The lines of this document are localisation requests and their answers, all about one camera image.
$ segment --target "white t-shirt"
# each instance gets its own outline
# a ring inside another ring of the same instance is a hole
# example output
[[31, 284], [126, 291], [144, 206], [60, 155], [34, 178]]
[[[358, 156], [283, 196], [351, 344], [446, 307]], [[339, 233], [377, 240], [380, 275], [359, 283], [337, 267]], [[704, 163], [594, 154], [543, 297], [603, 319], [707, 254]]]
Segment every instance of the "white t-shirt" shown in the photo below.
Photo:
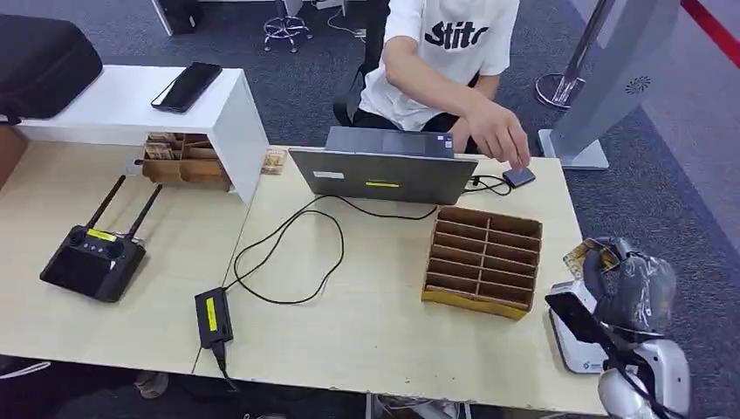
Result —
[[[519, 0], [390, 0], [384, 42], [409, 37], [417, 54], [440, 74], [467, 85], [476, 75], [496, 76], [509, 67], [511, 33]], [[360, 108], [420, 131], [439, 109], [391, 86], [383, 60], [365, 78]]]

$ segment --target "black bag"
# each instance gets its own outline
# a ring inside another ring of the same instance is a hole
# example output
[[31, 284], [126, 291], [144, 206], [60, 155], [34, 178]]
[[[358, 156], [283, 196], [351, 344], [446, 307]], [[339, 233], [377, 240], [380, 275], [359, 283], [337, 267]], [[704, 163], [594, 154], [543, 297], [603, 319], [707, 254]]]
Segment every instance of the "black bag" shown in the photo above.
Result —
[[0, 14], [0, 125], [61, 112], [103, 69], [100, 56], [70, 22]]

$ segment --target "black cable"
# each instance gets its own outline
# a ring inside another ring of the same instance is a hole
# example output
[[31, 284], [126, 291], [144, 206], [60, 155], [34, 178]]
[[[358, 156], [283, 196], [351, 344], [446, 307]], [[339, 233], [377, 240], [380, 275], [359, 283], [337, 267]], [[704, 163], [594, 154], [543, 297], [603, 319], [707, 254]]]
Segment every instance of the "black cable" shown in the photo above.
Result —
[[643, 399], [650, 403], [650, 408], [655, 412], [656, 415], [658, 415], [660, 419], [671, 419], [671, 416], [678, 419], [688, 419], [687, 416], [684, 416], [662, 405], [660, 402], [655, 400], [655, 398], [651, 396], [647, 391], [643, 390], [636, 382], [634, 382], [632, 377], [627, 374], [627, 370], [625, 369], [624, 365], [617, 366], [617, 371], [620, 372], [622, 378], [624, 378], [629, 383], [629, 385], [632, 386], [632, 388], [634, 389], [634, 391], [637, 392], [638, 395], [640, 395]]
[[213, 343], [210, 350], [213, 352], [213, 356], [216, 357], [216, 363], [218, 363], [218, 369], [221, 370], [223, 379], [226, 380], [233, 391], [238, 393], [239, 387], [236, 386], [236, 383], [234, 383], [231, 380], [231, 377], [229, 377], [229, 373], [226, 372], [226, 346], [223, 344], [223, 340]]
[[[321, 292], [321, 290], [324, 288], [324, 286], [326, 284], [326, 281], [328, 281], [329, 280], [329, 277], [332, 275], [332, 273], [334, 273], [334, 271], [336, 271], [337, 268], [339, 268], [339, 266], [341, 265], [341, 263], [342, 263], [342, 261], [344, 260], [344, 257], [345, 257], [345, 237], [344, 237], [344, 232], [342, 231], [341, 226], [339, 226], [339, 221], [337, 221], [337, 219], [334, 218], [333, 216], [330, 216], [330, 215], [326, 214], [325, 212], [321, 212], [321, 211], [318, 211], [318, 210], [315, 210], [315, 209], [307, 209], [309, 206], [313, 205], [316, 201], [319, 201], [319, 200], [324, 199], [324, 198], [336, 198], [336, 199], [339, 199], [340, 201], [346, 203], [347, 205], [351, 206], [352, 208], [356, 209], [357, 211], [359, 211], [359, 212], [361, 212], [363, 214], [367, 214], [369, 216], [375, 216], [375, 217], [378, 217], [378, 218], [395, 218], [395, 219], [400, 219], [400, 220], [420, 221], [420, 220], [423, 220], [424, 218], [427, 218], [427, 217], [431, 216], [432, 214], [434, 214], [437, 211], [437, 208], [438, 208], [437, 206], [435, 206], [430, 212], [424, 214], [423, 216], [394, 216], [394, 215], [388, 215], [388, 214], [376, 214], [376, 213], [370, 212], [370, 211], [368, 211], [366, 209], [362, 209], [362, 208], [358, 207], [357, 205], [349, 202], [348, 200], [346, 200], [345, 198], [343, 198], [341, 196], [334, 196], [334, 195], [322, 195], [322, 196], [318, 196], [315, 199], [311, 200], [309, 203], [307, 203], [303, 208], [301, 208], [298, 211], [296, 211], [292, 216], [288, 217], [287, 220], [285, 220], [282, 224], [280, 224], [280, 226], [277, 227], [277, 229], [275, 229], [272, 233], [270, 233], [269, 235], [267, 235], [267, 237], [263, 238], [262, 240], [259, 240], [259, 241], [255, 242], [254, 244], [250, 244], [249, 246], [245, 247], [244, 249], [242, 249], [241, 251], [239, 251], [239, 253], [236, 254], [236, 257], [234, 258], [234, 264], [232, 265], [232, 268], [233, 268], [233, 271], [234, 271], [234, 277], [236, 279], [234, 279], [234, 281], [232, 281], [230, 284], [228, 284], [226, 286], [226, 289], [228, 290], [228, 289], [231, 288], [231, 286], [233, 286], [235, 284], [239, 284], [239, 285], [242, 286], [243, 289], [247, 290], [250, 294], [254, 295], [255, 297], [257, 297], [259, 299], [261, 299], [262, 301], [265, 301], [265, 302], [268, 302], [268, 303], [272, 303], [272, 304], [283, 305], [283, 306], [288, 306], [288, 305], [291, 305], [292, 306], [292, 305], [297, 305], [297, 304], [303, 304], [305, 302], [308, 302], [308, 301], [316, 298], [316, 296], [319, 295], [319, 293]], [[288, 228], [297, 219], [299, 219], [300, 217], [302, 217], [302, 216], [304, 216], [306, 214], [315, 214], [315, 215], [325, 216], [325, 217], [331, 219], [332, 222], [334, 223], [334, 225], [337, 227], [337, 230], [339, 231], [339, 242], [341, 243], [341, 250], [340, 250], [340, 253], [339, 253], [339, 260], [337, 261], [336, 264], [334, 264], [334, 266], [332, 266], [332, 269], [330, 269], [329, 272], [327, 272], [326, 275], [324, 275], [324, 277], [321, 279], [321, 282], [319, 283], [319, 287], [316, 288], [316, 291], [314, 291], [313, 294], [311, 294], [310, 296], [308, 296], [308, 297], [306, 297], [304, 299], [284, 301], [284, 300], [276, 300], [276, 299], [267, 298], [264, 295], [261, 295], [258, 292], [256, 292], [256, 291], [252, 290], [251, 288], [249, 288], [243, 282], [243, 279], [249, 277], [249, 275], [251, 275], [257, 269], [259, 269], [260, 267], [262, 267], [264, 264], [267, 263], [267, 261], [272, 256], [272, 253], [275, 251], [275, 249], [280, 244], [280, 241], [283, 239], [283, 235], [288, 230]], [[253, 249], [253, 248], [259, 246], [260, 244], [262, 244], [265, 241], [269, 240], [270, 238], [274, 237], [278, 233], [279, 233], [279, 235], [277, 236], [277, 240], [272, 245], [272, 248], [267, 253], [267, 256], [265, 256], [264, 259], [262, 259], [262, 261], [259, 264], [257, 264], [255, 267], [253, 267], [252, 269], [250, 269], [249, 271], [247, 271], [246, 273], [244, 273], [244, 275], [239, 275], [238, 266], [239, 266], [239, 260], [241, 260], [241, 257], [247, 251], [249, 251], [250, 249]]]
[[[488, 183], [483, 182], [481, 179], [493, 179], [493, 180], [498, 181], [498, 183], [496, 183], [495, 185], [489, 185]], [[507, 196], [508, 194], [511, 193], [511, 185], [509, 183], [507, 183], [504, 179], [502, 179], [502, 178], [500, 178], [498, 176], [493, 176], [493, 175], [475, 175], [475, 176], [472, 177], [472, 179], [470, 179], [470, 181], [473, 182], [473, 189], [465, 189], [463, 191], [464, 194], [469, 194], [471, 192], [480, 192], [482, 190], [489, 190], [489, 191], [493, 192], [494, 194], [496, 194], [498, 196]], [[476, 188], [476, 186], [478, 186], [478, 184], [482, 184], [483, 185], [483, 188]], [[500, 188], [502, 186], [506, 186], [506, 190], [504, 192], [500, 192], [500, 191], [496, 190], [496, 188]]]

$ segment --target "power adapter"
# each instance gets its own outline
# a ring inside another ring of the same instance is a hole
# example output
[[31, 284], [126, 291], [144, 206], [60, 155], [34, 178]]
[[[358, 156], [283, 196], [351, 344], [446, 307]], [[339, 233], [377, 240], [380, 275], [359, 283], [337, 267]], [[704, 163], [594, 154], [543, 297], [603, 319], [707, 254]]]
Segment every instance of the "power adapter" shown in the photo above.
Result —
[[198, 317], [198, 333], [201, 336], [201, 347], [210, 349], [216, 357], [218, 369], [223, 378], [234, 389], [239, 388], [226, 373], [225, 343], [234, 339], [229, 316], [229, 304], [226, 300], [226, 289], [214, 288], [195, 296], [195, 314]]

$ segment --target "gray carpet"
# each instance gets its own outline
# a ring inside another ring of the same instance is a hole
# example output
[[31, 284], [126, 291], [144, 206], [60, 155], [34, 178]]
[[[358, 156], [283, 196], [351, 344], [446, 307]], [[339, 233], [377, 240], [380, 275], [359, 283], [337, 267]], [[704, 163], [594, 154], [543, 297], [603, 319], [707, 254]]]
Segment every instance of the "gray carpet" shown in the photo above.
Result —
[[[137, 2], [142, 8], [150, 7], [143, 0]], [[55, 6], [47, 9], [47, 3]], [[519, 115], [537, 152], [534, 135], [551, 127], [558, 114], [533, 99], [532, 81], [564, 66], [584, 23], [567, 0], [522, 0], [521, 4], [512, 67], [499, 101]], [[70, 10], [78, 6], [85, 8], [85, 14]], [[349, 22], [340, 19], [338, 23], [362, 26], [363, 7], [353, 8]], [[242, 67], [270, 140], [320, 145], [335, 123], [331, 104], [338, 80], [360, 63], [362, 44], [325, 26], [330, 11], [305, 9], [316, 37], [305, 41], [298, 54], [290, 54], [286, 45], [276, 45], [272, 52], [262, 50], [261, 24], [273, 16], [271, 4], [209, 4], [197, 34], [171, 40], [152, 26], [157, 22], [150, 9], [132, 16], [123, 3], [3, 0], [0, 4], [0, 12], [69, 17], [90, 36], [108, 64], [186, 65], [204, 60]], [[96, 20], [103, 18], [110, 23]], [[631, 113], [604, 140], [612, 163], [608, 171], [566, 175], [583, 234], [631, 237], [645, 251], [673, 264], [679, 291], [670, 333], [689, 357], [693, 413], [696, 417], [735, 414], [740, 411], [740, 309], [736, 304], [740, 257], [641, 110]], [[129, 402], [121, 403], [115, 398], [127, 391], [73, 402], [59, 417], [198, 417], [203, 412], [184, 409], [181, 403], [191, 402], [183, 398], [165, 399], [162, 404], [130, 402], [126, 397]], [[339, 400], [346, 397], [355, 398], [350, 404], [357, 403], [357, 395], [327, 394], [321, 406], [329, 406], [323, 403], [331, 404], [330, 399], [342, 404]], [[321, 417], [358, 417], [347, 410], [336, 411], [338, 416]], [[293, 412], [291, 417], [315, 416], [311, 410]], [[483, 417], [493, 415], [482, 412]]]

